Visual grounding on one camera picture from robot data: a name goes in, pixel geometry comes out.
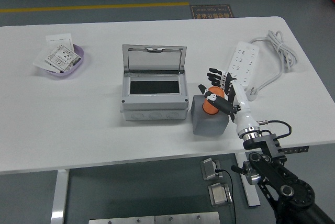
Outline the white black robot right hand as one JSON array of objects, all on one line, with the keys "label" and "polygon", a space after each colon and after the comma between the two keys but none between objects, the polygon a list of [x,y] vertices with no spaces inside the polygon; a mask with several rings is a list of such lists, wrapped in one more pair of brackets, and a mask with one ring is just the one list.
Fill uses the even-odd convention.
[{"label": "white black robot right hand", "polygon": [[231,120],[237,125],[237,134],[240,139],[249,140],[260,137],[260,125],[251,116],[251,109],[242,84],[230,73],[214,68],[209,69],[207,76],[212,85],[223,89],[228,99],[216,95],[200,84],[198,88],[205,100],[231,117]]}]

